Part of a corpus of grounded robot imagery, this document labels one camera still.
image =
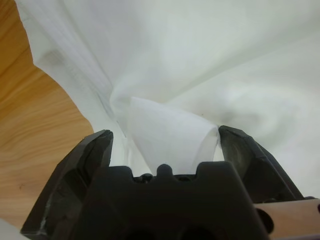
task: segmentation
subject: white fabric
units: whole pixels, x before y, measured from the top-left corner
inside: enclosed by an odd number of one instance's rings
[[[136,175],[154,171],[153,157],[174,165],[196,136],[186,168],[175,167],[192,170],[201,149],[215,148],[214,124],[223,124],[253,136],[304,195],[320,196],[319,1],[16,1],[34,64],[95,131],[114,132],[113,165]],[[173,128],[173,116],[203,134]],[[181,141],[161,146],[163,128]]]

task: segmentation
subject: wood grain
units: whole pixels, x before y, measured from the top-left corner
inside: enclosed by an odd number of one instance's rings
[[[272,219],[272,239],[317,235],[320,237],[320,200],[256,204]]]
[[[57,163],[93,132],[36,68],[13,0],[0,0],[0,218],[21,228]]]

